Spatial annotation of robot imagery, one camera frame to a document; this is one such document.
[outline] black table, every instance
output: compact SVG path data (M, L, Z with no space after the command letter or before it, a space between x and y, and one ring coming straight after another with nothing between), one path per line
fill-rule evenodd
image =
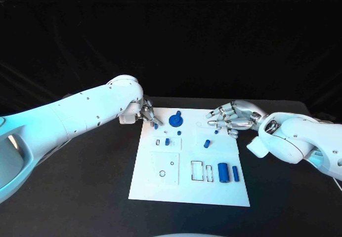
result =
M152 98L155 107L214 109L227 99ZM309 115L295 101L252 101L267 112ZM240 160L252 207L129 200L142 122L119 120L77 137L0 204L0 236L341 236L342 192L302 161L257 158L243 131Z

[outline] white board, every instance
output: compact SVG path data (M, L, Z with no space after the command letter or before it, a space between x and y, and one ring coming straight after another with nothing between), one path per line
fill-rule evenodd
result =
M178 110L184 124L172 127L169 117ZM217 117L205 118L210 111L155 108L155 115L165 124L158 129L149 122L143 124L129 199L250 206L237 141L224 129L214 133L215 128L207 122ZM207 140L211 140L208 148L204 147ZM192 161L203 162L204 181L192 180ZM228 183L220 182L221 162L228 164ZM213 167L210 182L207 165ZM239 169L239 182L234 181L233 166Z

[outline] black curtain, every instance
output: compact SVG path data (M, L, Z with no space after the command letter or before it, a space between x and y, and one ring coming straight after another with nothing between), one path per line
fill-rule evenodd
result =
M0 113L130 74L151 96L298 100L341 121L341 22L332 3L2 1Z

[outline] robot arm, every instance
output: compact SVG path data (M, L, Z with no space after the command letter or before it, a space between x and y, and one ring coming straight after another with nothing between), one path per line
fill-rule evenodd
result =
M129 75L45 106L0 117L0 203L65 143L117 117L122 124L143 119L162 125L138 79Z
M220 115L208 124L228 130L237 138L239 130L254 129L259 136L247 148L259 158L270 152L279 159L298 164L304 159L318 170L342 180L341 124L331 124L292 113L267 114L254 104L237 100L218 107L207 118Z

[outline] blue object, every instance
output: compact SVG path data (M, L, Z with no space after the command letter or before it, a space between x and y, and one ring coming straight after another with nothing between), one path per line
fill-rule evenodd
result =
M169 118L169 124L172 127L179 127L184 124L184 118L181 117L181 111Z
M233 173L234 173L234 181L239 182L239 173L237 173L237 166L233 167Z
M207 140L207 141L205 141L205 148L208 148L210 143L211 143L211 140Z
M227 163L220 163L218 168L220 168L220 182L228 183L230 182L230 172L228 172Z

